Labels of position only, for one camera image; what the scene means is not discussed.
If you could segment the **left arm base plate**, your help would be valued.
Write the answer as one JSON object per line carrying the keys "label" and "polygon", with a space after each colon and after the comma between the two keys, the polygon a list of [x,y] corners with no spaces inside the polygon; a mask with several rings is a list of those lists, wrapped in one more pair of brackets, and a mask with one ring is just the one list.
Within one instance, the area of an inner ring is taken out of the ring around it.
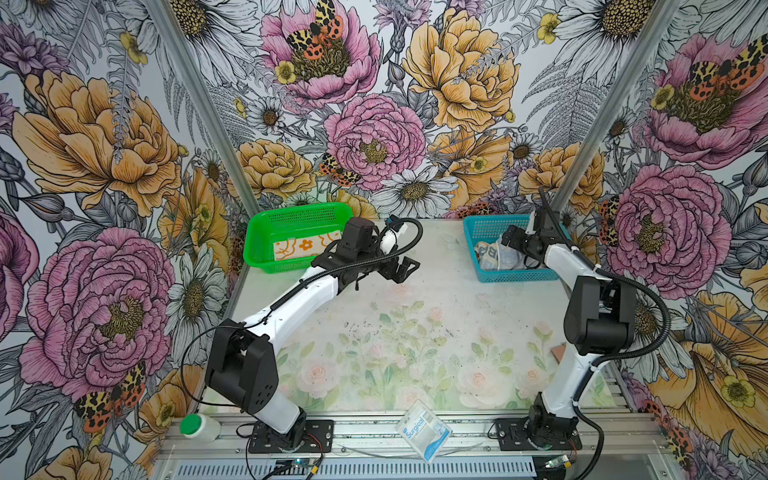
{"label": "left arm base plate", "polygon": [[288,433],[281,434],[257,421],[246,436],[249,454],[330,453],[333,446],[335,422],[308,419],[299,421]]}

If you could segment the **green plastic basket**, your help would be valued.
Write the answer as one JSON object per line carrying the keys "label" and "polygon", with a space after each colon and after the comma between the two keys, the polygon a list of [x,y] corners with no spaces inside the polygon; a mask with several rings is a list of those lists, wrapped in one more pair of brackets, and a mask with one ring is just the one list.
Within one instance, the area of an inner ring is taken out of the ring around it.
{"label": "green plastic basket", "polygon": [[245,235],[244,262],[267,274],[303,270],[316,256],[275,261],[273,243],[339,230],[353,217],[350,206],[330,202],[261,212],[250,219]]}

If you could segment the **brown square patch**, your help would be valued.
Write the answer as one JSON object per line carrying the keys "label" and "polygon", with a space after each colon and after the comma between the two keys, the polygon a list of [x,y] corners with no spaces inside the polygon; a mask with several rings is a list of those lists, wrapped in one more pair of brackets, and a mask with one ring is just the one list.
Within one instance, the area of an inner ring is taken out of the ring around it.
{"label": "brown square patch", "polygon": [[552,353],[553,357],[555,358],[555,361],[557,362],[558,365],[560,365],[562,363],[563,358],[564,358],[565,353],[566,353],[566,349],[567,349],[567,344],[566,343],[562,343],[562,344],[557,345],[557,346],[555,346],[555,347],[553,347],[551,349],[551,353]]}

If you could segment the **aluminium frame post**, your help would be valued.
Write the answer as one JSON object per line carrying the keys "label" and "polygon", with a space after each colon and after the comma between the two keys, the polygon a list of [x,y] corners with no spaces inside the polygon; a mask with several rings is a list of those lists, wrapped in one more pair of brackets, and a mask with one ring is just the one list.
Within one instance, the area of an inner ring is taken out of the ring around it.
{"label": "aluminium frame post", "polygon": [[205,79],[198,69],[197,60],[186,44],[186,39],[170,3],[168,1],[148,1],[146,7],[173,60],[175,72],[187,87],[196,111],[211,137],[213,147],[220,155],[233,181],[246,213],[249,217],[255,216],[261,211],[260,206],[238,161],[236,148],[221,121]]}
{"label": "aluminium frame post", "polygon": [[564,177],[562,185],[551,200],[551,206],[560,210],[569,204],[581,179],[591,165],[595,154],[612,122],[620,113],[623,102],[629,96],[634,82],[642,73],[649,58],[652,57],[661,42],[662,35],[672,23],[681,2],[657,1],[650,12],[646,25],[640,31],[638,40],[627,56],[627,63],[619,68],[607,97],[598,110],[593,125],[585,136],[571,168]]}

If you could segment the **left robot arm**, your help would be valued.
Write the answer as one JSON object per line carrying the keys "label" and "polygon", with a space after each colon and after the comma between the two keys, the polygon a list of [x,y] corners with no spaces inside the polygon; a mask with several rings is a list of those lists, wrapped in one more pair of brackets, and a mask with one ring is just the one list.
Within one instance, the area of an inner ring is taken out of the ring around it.
{"label": "left robot arm", "polygon": [[277,355],[289,337],[320,307],[366,276],[402,284],[419,262],[407,257],[423,236],[413,218],[392,216],[383,228],[353,217],[341,237],[317,255],[277,300],[241,322],[214,331],[205,384],[265,428],[263,439],[294,451],[309,438],[305,411],[279,390]]}

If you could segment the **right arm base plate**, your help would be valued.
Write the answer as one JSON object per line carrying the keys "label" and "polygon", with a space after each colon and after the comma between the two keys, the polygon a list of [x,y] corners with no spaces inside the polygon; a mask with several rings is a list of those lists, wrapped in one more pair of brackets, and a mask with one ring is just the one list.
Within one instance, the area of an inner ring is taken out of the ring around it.
{"label": "right arm base plate", "polygon": [[501,451],[579,451],[582,441],[577,425],[576,417],[553,417],[536,422],[529,417],[498,418],[489,435]]}

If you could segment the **orange white floral towel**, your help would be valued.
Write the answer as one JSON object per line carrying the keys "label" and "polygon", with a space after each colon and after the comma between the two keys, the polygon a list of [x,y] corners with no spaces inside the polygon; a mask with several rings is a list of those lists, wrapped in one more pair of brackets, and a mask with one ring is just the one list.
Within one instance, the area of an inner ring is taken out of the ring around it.
{"label": "orange white floral towel", "polygon": [[301,238],[290,238],[273,243],[275,261],[287,261],[317,256],[334,241],[341,238],[339,230]]}

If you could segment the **aluminium front rail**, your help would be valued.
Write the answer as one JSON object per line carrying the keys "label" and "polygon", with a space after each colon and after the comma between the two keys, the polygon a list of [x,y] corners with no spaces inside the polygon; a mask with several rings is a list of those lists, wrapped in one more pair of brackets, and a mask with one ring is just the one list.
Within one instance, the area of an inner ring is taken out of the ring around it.
{"label": "aluminium front rail", "polygon": [[618,409],[588,409],[586,421],[578,423],[566,440],[548,440],[534,446],[527,438],[525,424],[528,416],[518,411],[435,412],[408,417],[404,412],[377,415],[373,412],[351,414],[316,414],[304,421],[305,442],[290,449],[277,444],[277,436],[256,419],[244,414],[216,414],[221,430],[210,442],[182,434],[174,423],[160,448],[161,460],[214,460],[244,458],[246,448],[253,455],[288,457],[307,452],[331,457],[367,456],[418,458],[414,445],[416,437],[424,444],[441,441],[441,455],[481,455],[507,451],[528,451],[549,454],[570,452],[591,456],[597,442],[604,442],[603,451],[619,454],[667,454],[670,451],[660,426],[649,414],[631,413]]}

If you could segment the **grey patterned towel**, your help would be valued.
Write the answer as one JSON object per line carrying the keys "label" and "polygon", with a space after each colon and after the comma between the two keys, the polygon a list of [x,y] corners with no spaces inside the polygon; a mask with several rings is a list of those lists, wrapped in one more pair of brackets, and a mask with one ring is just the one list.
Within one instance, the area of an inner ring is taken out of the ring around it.
{"label": "grey patterned towel", "polygon": [[473,250],[481,270],[511,271],[525,268],[523,254],[501,244],[499,240],[493,243],[480,241]]}

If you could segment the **teal plastic basket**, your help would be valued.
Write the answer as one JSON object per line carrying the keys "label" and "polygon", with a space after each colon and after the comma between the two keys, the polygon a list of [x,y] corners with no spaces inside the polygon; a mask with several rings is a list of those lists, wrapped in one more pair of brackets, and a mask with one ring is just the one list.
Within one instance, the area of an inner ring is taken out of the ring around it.
{"label": "teal plastic basket", "polygon": [[528,227],[530,215],[484,215],[463,219],[477,279],[482,283],[555,281],[550,269],[501,244],[509,226]]}

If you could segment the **left aluminium frame post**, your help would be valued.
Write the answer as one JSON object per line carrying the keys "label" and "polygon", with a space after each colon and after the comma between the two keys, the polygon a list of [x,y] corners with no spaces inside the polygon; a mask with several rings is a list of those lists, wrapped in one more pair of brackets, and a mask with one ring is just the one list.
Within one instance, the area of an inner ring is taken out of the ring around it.
{"label": "left aluminium frame post", "polygon": [[170,3],[168,1],[148,1],[146,7],[173,60],[175,72],[187,87],[196,111],[211,137],[213,147],[220,155],[233,181],[246,213],[249,217],[255,216],[261,211],[260,206],[238,161],[236,148],[221,121],[205,79],[198,69],[197,60],[186,44],[186,39]]}

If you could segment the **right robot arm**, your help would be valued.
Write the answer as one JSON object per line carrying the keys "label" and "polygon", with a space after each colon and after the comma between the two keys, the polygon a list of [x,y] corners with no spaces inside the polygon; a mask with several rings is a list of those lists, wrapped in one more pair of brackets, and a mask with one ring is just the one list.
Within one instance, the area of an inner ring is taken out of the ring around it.
{"label": "right robot arm", "polygon": [[565,353],[523,425],[528,442],[541,450],[569,444],[579,423],[576,408],[580,398],[601,369],[596,361],[633,342],[631,311],[636,305],[636,288],[600,274],[553,218],[540,209],[528,229],[511,225],[501,236],[502,245],[540,262],[570,290],[563,319]]}

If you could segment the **white bottle green cap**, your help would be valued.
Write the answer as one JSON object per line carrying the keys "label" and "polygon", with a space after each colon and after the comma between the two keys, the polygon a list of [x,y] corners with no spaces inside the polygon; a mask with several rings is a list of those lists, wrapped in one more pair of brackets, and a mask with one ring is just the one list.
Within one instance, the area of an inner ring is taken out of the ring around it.
{"label": "white bottle green cap", "polygon": [[181,420],[179,430],[188,440],[211,443],[220,436],[221,424],[207,415],[194,413]]}

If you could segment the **white blue packet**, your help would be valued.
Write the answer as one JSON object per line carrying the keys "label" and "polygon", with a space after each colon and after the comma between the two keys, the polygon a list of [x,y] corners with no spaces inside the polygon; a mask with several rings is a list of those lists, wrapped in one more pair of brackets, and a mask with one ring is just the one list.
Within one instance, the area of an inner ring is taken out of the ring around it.
{"label": "white blue packet", "polygon": [[432,462],[452,435],[451,428],[421,400],[401,417],[396,432],[426,462]]}

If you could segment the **right aluminium frame post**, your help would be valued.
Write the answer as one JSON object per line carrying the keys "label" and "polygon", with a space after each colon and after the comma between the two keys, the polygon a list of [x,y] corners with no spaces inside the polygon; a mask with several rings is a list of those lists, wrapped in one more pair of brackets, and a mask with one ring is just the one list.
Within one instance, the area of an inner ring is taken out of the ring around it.
{"label": "right aluminium frame post", "polygon": [[591,165],[595,154],[612,122],[620,113],[623,102],[629,96],[634,82],[642,73],[649,58],[652,57],[661,42],[662,35],[672,23],[681,2],[657,1],[650,12],[646,25],[640,31],[638,40],[627,56],[627,63],[619,68],[607,97],[598,110],[593,125],[585,136],[571,168],[564,177],[562,185],[551,200],[551,206],[560,210],[569,204],[581,179]]}

